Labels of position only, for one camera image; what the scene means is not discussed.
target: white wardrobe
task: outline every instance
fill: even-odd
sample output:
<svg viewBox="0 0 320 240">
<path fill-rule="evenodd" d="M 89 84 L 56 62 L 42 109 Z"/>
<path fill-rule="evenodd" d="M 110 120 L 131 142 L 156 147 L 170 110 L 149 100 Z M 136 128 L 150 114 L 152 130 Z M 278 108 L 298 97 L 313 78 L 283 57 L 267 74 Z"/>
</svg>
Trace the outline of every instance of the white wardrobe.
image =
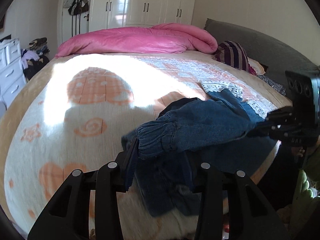
<svg viewBox="0 0 320 240">
<path fill-rule="evenodd" d="M 89 31 L 160 23 L 191 24 L 195 0 L 91 0 Z"/>
</svg>

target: striped pillow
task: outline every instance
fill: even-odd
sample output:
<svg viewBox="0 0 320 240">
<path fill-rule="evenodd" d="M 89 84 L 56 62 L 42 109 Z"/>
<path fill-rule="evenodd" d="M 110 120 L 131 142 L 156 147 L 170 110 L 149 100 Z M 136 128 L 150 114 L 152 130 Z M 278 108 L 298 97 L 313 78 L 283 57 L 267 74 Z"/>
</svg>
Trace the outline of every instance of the striped pillow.
<svg viewBox="0 0 320 240">
<path fill-rule="evenodd" d="M 219 44 L 217 51 L 212 59 L 227 64 L 236 69 L 242 69 L 252 75 L 257 75 L 248 62 L 247 54 L 239 43 L 233 41 L 224 41 Z"/>
</svg>

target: drawer handle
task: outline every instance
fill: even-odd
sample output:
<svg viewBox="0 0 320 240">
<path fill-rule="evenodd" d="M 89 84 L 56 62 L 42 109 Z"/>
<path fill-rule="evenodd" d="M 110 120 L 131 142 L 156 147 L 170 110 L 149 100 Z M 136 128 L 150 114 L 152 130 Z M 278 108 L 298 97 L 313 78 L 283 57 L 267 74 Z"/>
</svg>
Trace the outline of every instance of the drawer handle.
<svg viewBox="0 0 320 240">
<path fill-rule="evenodd" d="M 17 87 L 13 91 L 11 91 L 11 93 L 13 94 L 15 91 L 18 90 L 18 88 L 19 88 L 19 85 L 17 85 Z"/>
<path fill-rule="evenodd" d="M 5 75 L 5 77 L 8 77 L 8 76 L 12 75 L 13 72 L 14 72 L 14 70 L 12 69 L 10 73 L 8 73 L 7 75 Z"/>
</svg>

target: door frame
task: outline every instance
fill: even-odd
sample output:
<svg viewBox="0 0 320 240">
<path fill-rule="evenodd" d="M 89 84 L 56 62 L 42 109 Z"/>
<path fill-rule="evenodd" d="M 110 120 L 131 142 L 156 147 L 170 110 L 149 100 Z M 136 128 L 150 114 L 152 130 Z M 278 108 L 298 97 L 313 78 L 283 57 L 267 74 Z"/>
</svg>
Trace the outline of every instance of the door frame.
<svg viewBox="0 0 320 240">
<path fill-rule="evenodd" d="M 57 42 L 58 46 L 62 44 L 62 10 L 63 10 L 63 1 L 58 1 L 58 12 L 57 12 Z"/>
</svg>

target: white wall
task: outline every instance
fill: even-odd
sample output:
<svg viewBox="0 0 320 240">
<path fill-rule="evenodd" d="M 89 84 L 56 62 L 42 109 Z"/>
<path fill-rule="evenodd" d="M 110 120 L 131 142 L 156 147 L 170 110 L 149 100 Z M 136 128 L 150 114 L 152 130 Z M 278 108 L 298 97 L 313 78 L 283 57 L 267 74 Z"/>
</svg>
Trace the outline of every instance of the white wall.
<svg viewBox="0 0 320 240">
<path fill-rule="evenodd" d="M 57 51 L 58 0 L 14 0 L 7 10 L 0 39 L 11 34 L 27 48 L 36 38 L 47 37 L 50 58 Z"/>
<path fill-rule="evenodd" d="M 196 0 L 192 24 L 207 18 L 270 35 L 320 65 L 320 26 L 304 0 Z"/>
</svg>

